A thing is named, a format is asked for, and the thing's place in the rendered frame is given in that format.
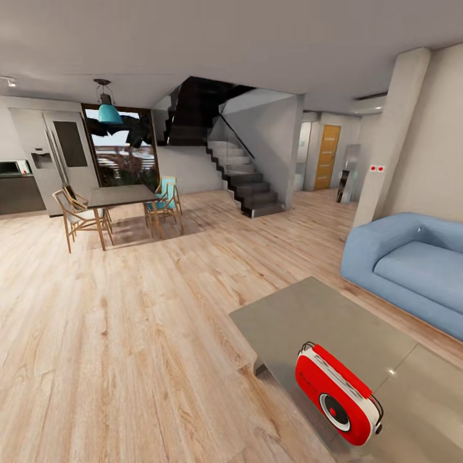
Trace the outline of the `radio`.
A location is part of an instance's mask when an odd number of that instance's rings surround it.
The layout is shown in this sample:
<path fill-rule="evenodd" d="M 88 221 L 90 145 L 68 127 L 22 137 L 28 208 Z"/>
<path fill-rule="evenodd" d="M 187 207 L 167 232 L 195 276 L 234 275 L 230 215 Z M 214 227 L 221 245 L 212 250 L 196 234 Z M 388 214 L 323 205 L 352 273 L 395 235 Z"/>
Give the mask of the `radio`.
<path fill-rule="evenodd" d="M 383 408 L 371 389 L 319 344 L 298 353 L 300 388 L 351 444 L 364 446 L 383 425 Z"/>

